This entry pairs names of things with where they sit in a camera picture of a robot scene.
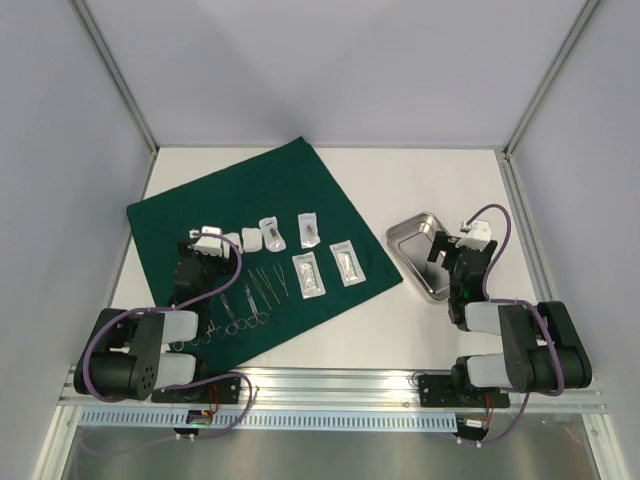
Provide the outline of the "stainless steel tray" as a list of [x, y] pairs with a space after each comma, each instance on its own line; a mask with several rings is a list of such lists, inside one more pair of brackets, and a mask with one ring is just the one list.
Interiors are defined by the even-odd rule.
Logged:
[[428, 261], [437, 232], [447, 233], [440, 220], [430, 212], [414, 215], [387, 229], [387, 246], [402, 271], [426, 301], [445, 302], [449, 297], [449, 275], [442, 267], [444, 254]]

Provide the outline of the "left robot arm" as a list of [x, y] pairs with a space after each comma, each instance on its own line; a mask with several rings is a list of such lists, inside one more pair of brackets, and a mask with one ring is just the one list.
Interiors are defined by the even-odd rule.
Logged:
[[146, 400], [164, 389], [189, 401], [207, 394], [210, 378], [202, 361], [168, 347], [212, 334], [211, 298], [239, 278], [242, 253], [229, 237], [203, 230], [180, 240], [178, 248], [167, 306], [100, 312], [74, 373], [77, 393], [102, 402]]

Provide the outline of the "steel hemostat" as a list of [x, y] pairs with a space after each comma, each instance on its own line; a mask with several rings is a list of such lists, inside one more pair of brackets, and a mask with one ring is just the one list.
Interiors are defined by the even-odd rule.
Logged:
[[193, 339], [191, 341], [176, 341], [172, 344], [172, 350], [176, 351], [176, 352], [181, 352], [184, 350], [185, 347], [187, 346], [198, 346], [199, 345], [199, 340], [198, 339]]
[[205, 329], [205, 333], [203, 334], [203, 336], [201, 337], [200, 342], [202, 344], [209, 344], [212, 340], [212, 334], [215, 332], [216, 328], [214, 326], [214, 324], [212, 322], [209, 322], [207, 324], [207, 327]]

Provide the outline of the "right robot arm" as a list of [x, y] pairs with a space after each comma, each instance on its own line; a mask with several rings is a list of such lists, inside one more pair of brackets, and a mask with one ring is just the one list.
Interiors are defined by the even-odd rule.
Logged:
[[439, 231], [427, 260], [442, 259], [449, 275], [448, 314], [465, 332], [500, 338], [502, 352], [462, 356], [451, 368], [450, 390], [456, 401], [475, 404], [486, 393], [503, 390], [559, 396], [591, 385], [590, 359], [565, 304], [536, 305], [517, 299], [490, 298], [485, 292], [497, 242], [481, 248]]

